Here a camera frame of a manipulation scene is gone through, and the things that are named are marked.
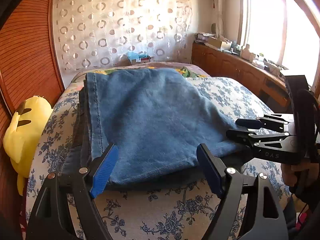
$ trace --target metal screw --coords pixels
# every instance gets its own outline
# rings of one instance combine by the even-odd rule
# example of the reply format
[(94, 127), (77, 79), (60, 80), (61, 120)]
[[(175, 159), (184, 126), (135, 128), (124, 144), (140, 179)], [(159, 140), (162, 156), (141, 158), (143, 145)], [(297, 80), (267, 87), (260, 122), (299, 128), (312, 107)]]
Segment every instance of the metal screw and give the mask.
[(259, 173), (259, 177), (260, 177), (261, 179), (266, 179), (266, 178), (267, 178), (267, 176), (264, 175), (263, 173)]
[(48, 179), (53, 179), (56, 176), (56, 174), (54, 172), (51, 172), (48, 174), (47, 178)]
[(85, 174), (85, 173), (88, 172), (88, 168), (82, 167), (82, 168), (79, 169), (79, 172), (80, 172), (81, 174)]
[(229, 174), (235, 174), (235, 173), (236, 173), (236, 170), (235, 170), (234, 168), (232, 168), (232, 167), (228, 167), (228, 168), (227, 168), (227, 173), (229, 173)]

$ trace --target white wall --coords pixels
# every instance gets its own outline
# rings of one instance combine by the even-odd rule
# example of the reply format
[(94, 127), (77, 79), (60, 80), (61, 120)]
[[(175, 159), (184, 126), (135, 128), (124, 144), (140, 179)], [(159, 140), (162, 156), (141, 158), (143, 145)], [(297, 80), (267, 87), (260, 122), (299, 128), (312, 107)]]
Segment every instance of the white wall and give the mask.
[(226, 0), (223, 8), (224, 36), (237, 41), (240, 20), (240, 0)]
[[(190, 0), (192, 7), (192, 18), (186, 37), (186, 55), (188, 58), (185, 62), (191, 61), (192, 42), (194, 41), (194, 33), (211, 32), (211, 24), (213, 23), (212, 5), (213, 0)], [(67, 87), (77, 72), (66, 72), (64, 66), (61, 67), (61, 75), (64, 86)]]

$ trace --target pikachu plush toy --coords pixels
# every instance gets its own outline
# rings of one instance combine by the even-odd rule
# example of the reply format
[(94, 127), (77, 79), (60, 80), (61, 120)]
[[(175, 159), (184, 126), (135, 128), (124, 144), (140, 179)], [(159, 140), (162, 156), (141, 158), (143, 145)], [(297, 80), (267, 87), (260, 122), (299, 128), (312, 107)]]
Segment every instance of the pikachu plush toy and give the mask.
[(24, 178), (29, 177), (37, 144), (52, 111), (47, 100), (33, 96), (20, 104), (5, 132), (3, 147), (18, 173), (17, 187), (21, 196)]

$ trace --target bed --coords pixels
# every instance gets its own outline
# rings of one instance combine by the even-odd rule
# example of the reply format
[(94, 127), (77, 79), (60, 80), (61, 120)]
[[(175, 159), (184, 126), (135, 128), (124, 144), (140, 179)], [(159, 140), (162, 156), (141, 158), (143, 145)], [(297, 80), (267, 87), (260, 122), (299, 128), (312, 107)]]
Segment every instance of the bed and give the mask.
[[(199, 92), (212, 101), (220, 112), (233, 120), (256, 118), (272, 111), (247, 88), (224, 77), (210, 77), (195, 65), (183, 63), (149, 63), (121, 68), (92, 70), (109, 74), (122, 68), (170, 67), (180, 72)], [(86, 72), (77, 74), (54, 106), (43, 131), (31, 166), (26, 196), (28, 221), (36, 196), (47, 174), (61, 172), (72, 144), (78, 93)], [(290, 192), (281, 178), (279, 163), (252, 159), (240, 170), (243, 174), (268, 175), (284, 208)], [(69, 208), (76, 234), (85, 239), (72, 195)], [(176, 188), (155, 188), (149, 191), (104, 191), (95, 200), (101, 218), (113, 239), (186, 240), (201, 239), (212, 220), (219, 199), (212, 194), (204, 178)], [(243, 195), (229, 239), (235, 239), (244, 215)]]

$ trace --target curtain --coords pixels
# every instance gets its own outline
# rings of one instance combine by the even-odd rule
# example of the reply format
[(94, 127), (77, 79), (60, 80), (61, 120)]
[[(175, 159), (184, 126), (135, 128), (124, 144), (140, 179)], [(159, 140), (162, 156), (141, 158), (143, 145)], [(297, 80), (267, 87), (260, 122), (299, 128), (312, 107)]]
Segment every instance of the curtain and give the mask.
[(224, 26), (223, 26), (223, 6), (225, 0), (213, 0), (214, 8), (213, 15), (216, 23), (216, 34), (217, 36), (224, 36)]

